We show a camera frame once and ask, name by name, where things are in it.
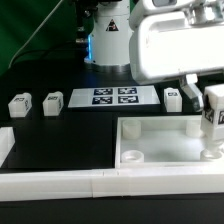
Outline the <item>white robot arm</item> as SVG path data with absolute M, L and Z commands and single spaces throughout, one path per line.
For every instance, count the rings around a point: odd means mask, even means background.
M 93 18 L 85 63 L 140 84 L 177 79 L 197 111 L 197 78 L 224 71 L 224 0 L 73 0 Z

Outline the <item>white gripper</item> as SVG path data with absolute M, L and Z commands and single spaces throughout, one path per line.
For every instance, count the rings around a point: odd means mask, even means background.
M 183 12 L 148 16 L 133 32 L 129 55 L 132 77 L 140 84 L 182 76 L 180 87 L 200 112 L 204 101 L 196 74 L 224 70 L 224 22 L 190 26 Z

